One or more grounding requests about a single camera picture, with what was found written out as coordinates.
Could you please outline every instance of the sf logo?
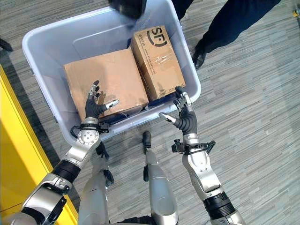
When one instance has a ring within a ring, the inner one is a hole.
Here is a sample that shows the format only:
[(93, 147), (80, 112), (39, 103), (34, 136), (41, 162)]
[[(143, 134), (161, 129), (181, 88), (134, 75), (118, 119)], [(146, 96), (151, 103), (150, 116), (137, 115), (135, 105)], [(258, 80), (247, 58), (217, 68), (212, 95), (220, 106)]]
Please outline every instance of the sf logo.
[(148, 39), (155, 47), (162, 47), (167, 44), (167, 40), (162, 33), (163, 31), (160, 27), (147, 31)]

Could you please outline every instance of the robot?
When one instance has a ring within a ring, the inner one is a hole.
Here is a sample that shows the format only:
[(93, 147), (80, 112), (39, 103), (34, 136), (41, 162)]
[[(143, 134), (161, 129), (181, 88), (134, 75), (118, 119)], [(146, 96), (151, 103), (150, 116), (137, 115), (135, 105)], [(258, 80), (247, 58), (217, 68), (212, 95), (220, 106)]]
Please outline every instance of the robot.
[[(5, 219), (4, 224), (48, 225), (55, 223), (66, 204), (64, 195), (72, 188), (72, 183), (88, 162), (91, 152), (99, 151), (101, 134), (108, 132), (108, 125), (99, 123), (98, 116), (119, 102), (114, 100), (105, 105), (97, 105), (95, 99), (99, 97), (98, 84), (99, 81), (94, 82), (88, 93), (85, 107), (86, 119), (80, 125), (76, 144), (33, 190), (25, 200), (21, 211)], [(245, 225), (246, 223), (230, 202), (210, 166), (209, 153), (215, 142), (200, 142), (197, 135), (197, 118), (188, 94), (181, 87), (177, 87), (175, 93), (177, 99), (174, 100), (174, 103), (179, 110), (180, 118), (174, 118), (163, 112), (159, 114), (162, 119), (170, 122), (183, 133), (183, 142), (176, 139), (172, 151), (182, 154), (183, 165), (210, 216), (211, 224)], [(144, 180), (149, 182), (151, 217), (135, 218), (135, 220), (123, 221), (123, 224), (133, 221), (132, 225), (137, 223), (177, 225), (179, 215), (176, 200), (168, 178), (150, 149), (151, 134), (149, 132), (143, 134), (142, 142), (146, 155)], [(106, 225), (110, 223), (106, 190), (114, 183), (114, 179), (104, 157), (107, 156), (105, 149), (102, 149), (99, 154), (102, 157), (94, 165), (93, 175), (86, 183), (82, 193), (78, 225)]]

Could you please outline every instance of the gray carpet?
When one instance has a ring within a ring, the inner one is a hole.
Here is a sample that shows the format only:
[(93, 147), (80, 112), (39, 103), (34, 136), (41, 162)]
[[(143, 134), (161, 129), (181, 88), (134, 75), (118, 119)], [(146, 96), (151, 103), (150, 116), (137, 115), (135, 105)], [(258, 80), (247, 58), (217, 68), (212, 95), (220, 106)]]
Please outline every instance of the gray carpet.
[[(234, 43), (208, 54), (198, 71), (198, 133), (204, 142), (217, 142), (212, 167), (249, 225), (299, 224), (300, 22), (292, 17), (295, 2), (282, 0)], [(187, 11), (181, 23), (191, 52), (224, 3), (195, 0)], [(14, 49), (1, 51), (0, 63), (53, 165), (70, 146), (32, 76), (22, 38), (36, 27), (105, 6), (106, 0), (0, 2), (0, 38)], [(116, 180), (108, 190), (110, 220), (150, 214), (148, 184), (143, 182), (145, 130), (151, 131), (153, 150), (170, 179), (180, 224), (205, 224), (208, 215), (181, 156), (171, 152), (181, 133), (160, 119), (105, 141)], [(70, 193), (76, 207), (90, 173), (89, 164)]]

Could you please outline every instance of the light blue plastic bin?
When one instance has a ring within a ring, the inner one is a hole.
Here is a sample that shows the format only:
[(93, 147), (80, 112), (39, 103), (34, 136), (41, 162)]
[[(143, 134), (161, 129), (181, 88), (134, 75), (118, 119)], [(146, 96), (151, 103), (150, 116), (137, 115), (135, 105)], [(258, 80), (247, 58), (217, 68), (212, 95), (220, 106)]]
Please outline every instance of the light blue plastic bin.
[[(42, 93), (55, 116), (66, 141), (73, 145), (70, 134), (80, 119), (72, 100), (63, 65), (96, 55), (125, 49), (138, 30), (164, 25), (182, 70), (186, 90), (192, 101), (201, 93), (187, 43), (170, 0), (148, 0), (144, 15), (137, 21), (106, 7), (28, 32), (22, 41), (23, 52), (32, 68)], [(159, 112), (175, 110), (172, 101), (164, 102), (129, 117), (110, 128), (102, 140), (158, 117)]]

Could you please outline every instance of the person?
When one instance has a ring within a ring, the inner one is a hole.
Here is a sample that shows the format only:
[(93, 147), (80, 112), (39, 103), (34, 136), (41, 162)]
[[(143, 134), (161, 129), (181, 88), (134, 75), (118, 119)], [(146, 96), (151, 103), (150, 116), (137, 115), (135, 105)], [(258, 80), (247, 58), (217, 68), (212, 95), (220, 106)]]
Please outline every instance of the person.
[[(207, 53), (235, 41), (241, 32), (259, 21), (280, 1), (228, 0), (195, 47), (192, 57), (195, 68), (198, 70), (202, 66)], [(193, 0), (172, 0), (172, 2), (178, 19), (181, 20)]]

